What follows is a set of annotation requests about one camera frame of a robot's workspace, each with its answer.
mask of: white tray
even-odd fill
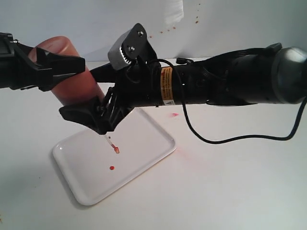
[[[174,139],[139,108],[108,136],[119,147],[119,154],[104,136],[90,129],[53,149],[61,172],[82,205],[96,204],[176,149]]]

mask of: white wall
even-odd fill
[[[137,22],[161,58],[209,57],[275,42],[307,50],[306,0],[184,0],[185,16],[169,32],[165,5],[166,0],[2,0],[0,31],[32,46],[66,35],[89,61],[107,60],[110,46]]]

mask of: robotic arm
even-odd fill
[[[0,34],[0,88],[51,90],[61,81],[83,72],[81,57],[55,55],[37,48],[37,63],[27,57],[31,47]],[[97,82],[112,82],[105,98],[67,105],[59,112],[65,120],[98,134],[114,131],[134,107],[181,104],[191,131],[201,140],[221,144],[243,138],[288,140],[293,137],[307,99],[307,53],[298,48],[251,48],[203,61],[177,58],[173,66],[158,59],[146,30],[136,24],[108,53],[110,63],[91,70]],[[161,67],[164,62],[169,67]],[[202,138],[189,122],[186,104],[244,106],[257,103],[297,104],[301,107],[291,134],[285,138],[247,135],[222,141]]]

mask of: black wire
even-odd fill
[[[235,141],[235,140],[242,140],[242,139],[247,139],[247,138],[263,138],[263,139],[270,139],[270,140],[286,141],[286,140],[290,140],[295,135],[295,133],[297,131],[297,128],[298,128],[299,123],[300,123],[301,118],[302,118],[302,114],[303,114],[305,105],[307,103],[306,97],[304,98],[304,100],[302,101],[302,103],[301,103],[301,105],[298,109],[296,119],[295,119],[295,122],[294,122],[294,126],[293,126],[290,134],[286,137],[274,137],[274,136],[267,136],[267,135],[244,135],[244,136],[238,136],[238,137],[229,138],[229,139],[225,139],[225,140],[218,140],[218,141],[205,139],[198,132],[196,132],[195,129],[193,128],[193,126],[191,125],[191,122],[190,122],[189,116],[188,116],[188,112],[187,112],[186,100],[185,100],[184,90],[183,90],[183,87],[182,87],[181,77],[180,77],[178,71],[176,70],[175,66],[172,63],[170,63],[169,61],[164,60],[164,59],[155,59],[155,60],[150,61],[148,64],[153,63],[153,62],[166,63],[173,69],[173,71],[176,74],[178,81],[179,81],[179,85],[180,85],[179,87],[180,87],[180,92],[181,92],[181,104],[182,104],[184,117],[186,119],[188,127],[190,128],[190,130],[192,131],[192,133],[195,136],[197,136],[200,140],[202,140],[206,143],[209,143],[209,144],[224,144],[224,143],[227,143],[227,142],[231,142],[231,141]]]

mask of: warning sticker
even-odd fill
[[[172,91],[172,68],[165,67],[161,70],[161,96],[165,105],[175,105]]]

